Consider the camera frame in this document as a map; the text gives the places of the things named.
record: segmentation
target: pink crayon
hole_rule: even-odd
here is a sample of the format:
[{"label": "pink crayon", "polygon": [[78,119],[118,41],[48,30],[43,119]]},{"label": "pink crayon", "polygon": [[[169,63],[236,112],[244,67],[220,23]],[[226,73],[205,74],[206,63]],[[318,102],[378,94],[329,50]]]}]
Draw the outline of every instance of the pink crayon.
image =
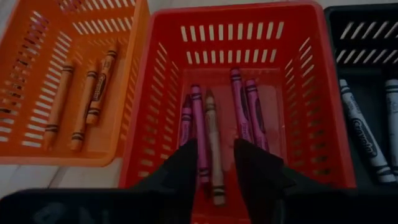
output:
[{"label": "pink crayon", "polygon": [[231,83],[239,137],[252,142],[248,103],[246,102],[246,96],[244,94],[241,72],[238,68],[231,69]]},{"label": "pink crayon", "polygon": [[253,128],[254,142],[258,147],[269,151],[264,120],[261,113],[259,94],[254,80],[246,81],[246,94],[248,95],[248,105],[250,111],[251,124]]},{"label": "pink crayon", "polygon": [[191,130],[192,130],[192,102],[190,95],[187,94],[185,97],[184,104],[182,105],[181,112],[181,136],[180,136],[180,146],[185,145],[188,142]]},{"label": "pink crayon", "polygon": [[206,155],[205,119],[203,114],[203,103],[201,99],[200,86],[192,85],[191,92],[193,117],[195,118],[197,127],[199,177],[202,184],[209,184],[210,170]]}]

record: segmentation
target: plastic basket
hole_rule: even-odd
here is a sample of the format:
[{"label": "plastic basket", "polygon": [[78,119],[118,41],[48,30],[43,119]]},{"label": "plastic basket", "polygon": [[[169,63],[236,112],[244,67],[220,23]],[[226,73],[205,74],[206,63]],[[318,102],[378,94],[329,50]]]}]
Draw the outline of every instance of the plastic basket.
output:
[{"label": "plastic basket", "polygon": [[173,9],[152,16],[141,60],[120,186],[156,170],[178,148],[182,100],[192,83],[218,109],[227,204],[198,191],[193,221],[248,222],[233,159],[229,70],[255,78],[271,152],[322,183],[354,187],[353,168],[322,8],[272,3]]},{"label": "plastic basket", "polygon": [[[148,20],[141,0],[20,0],[0,45],[0,108],[11,111],[0,112],[0,163],[105,166],[118,149],[122,152]],[[87,129],[81,152],[72,152],[86,70],[116,39],[119,56],[100,122]],[[57,140],[48,151],[44,127],[66,58],[75,61],[76,70]]]},{"label": "plastic basket", "polygon": [[[381,150],[390,160],[387,105],[382,70],[396,67],[398,4],[336,6],[325,9],[338,77],[347,80],[355,100]],[[350,138],[349,144],[358,187],[372,186],[368,158]]]}]

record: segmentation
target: black object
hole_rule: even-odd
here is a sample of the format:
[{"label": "black object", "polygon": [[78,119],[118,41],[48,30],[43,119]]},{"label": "black object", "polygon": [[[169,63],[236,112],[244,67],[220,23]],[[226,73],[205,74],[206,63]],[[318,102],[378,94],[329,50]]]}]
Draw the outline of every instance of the black object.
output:
[{"label": "black object", "polygon": [[[238,139],[241,192],[253,224],[396,222],[398,192],[332,190]],[[189,224],[197,176],[197,142],[189,141],[129,190],[26,190],[0,201],[0,223]]]},{"label": "black object", "polygon": [[[338,78],[347,81],[388,163],[387,74],[398,66],[398,4],[335,6],[325,9]],[[359,188],[376,187],[353,130],[347,125],[351,157]]]}]

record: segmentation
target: white crayon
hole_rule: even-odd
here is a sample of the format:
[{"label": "white crayon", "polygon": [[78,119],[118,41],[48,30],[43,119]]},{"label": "white crayon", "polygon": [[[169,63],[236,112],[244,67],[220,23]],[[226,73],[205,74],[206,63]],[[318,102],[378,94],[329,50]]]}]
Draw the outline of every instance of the white crayon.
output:
[{"label": "white crayon", "polygon": [[354,99],[346,80],[340,80],[340,91],[343,99],[344,108],[353,129],[361,141],[362,150],[365,150],[371,165],[375,168],[380,183],[392,184],[396,178],[392,174],[386,158],[382,154],[362,112]]},{"label": "white crayon", "polygon": [[392,172],[398,178],[398,79],[386,81],[386,98]]},{"label": "white crayon", "polygon": [[213,200],[215,205],[225,204],[224,176],[221,165],[220,133],[218,132],[215,99],[211,90],[206,92],[206,123],[213,158],[212,176]]}]

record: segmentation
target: white surface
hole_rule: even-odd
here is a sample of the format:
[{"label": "white surface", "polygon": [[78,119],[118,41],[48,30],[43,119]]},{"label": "white surface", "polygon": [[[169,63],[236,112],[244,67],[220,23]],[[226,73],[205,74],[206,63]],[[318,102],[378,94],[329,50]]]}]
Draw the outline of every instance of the white surface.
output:
[{"label": "white surface", "polygon": [[[151,13],[170,7],[215,6],[278,0],[148,0]],[[0,36],[16,0],[0,0]],[[318,0],[323,7],[349,4],[392,3],[398,0]],[[32,187],[117,187],[121,160],[103,168],[56,166],[0,166],[0,198]]]}]

